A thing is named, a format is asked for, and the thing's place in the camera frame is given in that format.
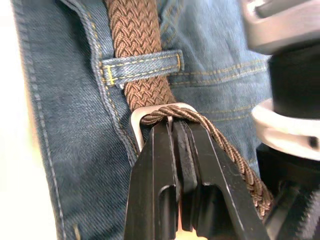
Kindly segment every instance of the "black clamp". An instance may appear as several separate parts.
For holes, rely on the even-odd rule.
[[[237,166],[200,124],[169,119],[132,169],[124,240],[175,239],[179,203],[182,229],[199,237],[269,239]]]

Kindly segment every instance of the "jeans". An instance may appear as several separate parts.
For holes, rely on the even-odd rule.
[[[123,85],[168,75],[258,172],[250,111],[270,97],[237,0],[158,0],[163,51],[114,58],[102,0],[12,0],[59,239],[121,239],[137,150]]]

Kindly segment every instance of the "brown braided belt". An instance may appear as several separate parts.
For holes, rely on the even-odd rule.
[[[139,56],[162,50],[155,0],[105,0],[105,2],[110,19],[115,57]],[[124,87],[124,94],[131,111],[140,107],[175,102],[166,76],[128,82]],[[211,133],[218,145],[237,165],[262,219],[270,209],[272,195],[237,149],[206,117],[186,108],[173,105],[162,107],[145,116],[141,123],[154,124],[167,116],[200,123]]]

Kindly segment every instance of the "silver buckle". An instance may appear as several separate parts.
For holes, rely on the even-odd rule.
[[[130,116],[129,125],[130,125],[132,132],[133,132],[135,145],[136,145],[139,153],[141,153],[142,148],[145,145],[144,137],[142,136],[141,129],[140,129],[141,119],[144,116],[151,114],[153,111],[156,111],[162,107],[171,106],[171,105],[178,106],[179,108],[190,109],[194,112],[197,112],[192,106],[190,106],[186,103],[182,103],[182,102],[156,105],[156,106],[144,106],[144,107],[139,107],[133,111],[133,113]]]

